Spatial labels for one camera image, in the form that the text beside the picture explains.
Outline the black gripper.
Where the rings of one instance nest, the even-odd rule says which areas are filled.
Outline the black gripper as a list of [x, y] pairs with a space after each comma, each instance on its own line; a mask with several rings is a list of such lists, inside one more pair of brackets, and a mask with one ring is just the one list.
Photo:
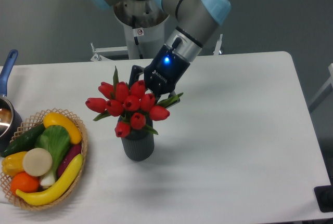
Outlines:
[[157, 106], [167, 109], [180, 102], [181, 93], [176, 94], [174, 89], [189, 66], [189, 62], [173, 54], [166, 45], [163, 45], [150, 65], [145, 68], [139, 65], [132, 66], [129, 87], [144, 75], [146, 88], [156, 96], [170, 93], [166, 99], [157, 102]]

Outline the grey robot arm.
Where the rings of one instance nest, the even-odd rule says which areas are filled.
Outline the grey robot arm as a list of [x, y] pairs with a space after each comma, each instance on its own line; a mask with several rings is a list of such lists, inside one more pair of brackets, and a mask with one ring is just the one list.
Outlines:
[[146, 67], [132, 67], [129, 83], [142, 77], [156, 98], [175, 94], [176, 83], [231, 9], [229, 0], [92, 1], [113, 10], [131, 59], [151, 59]]

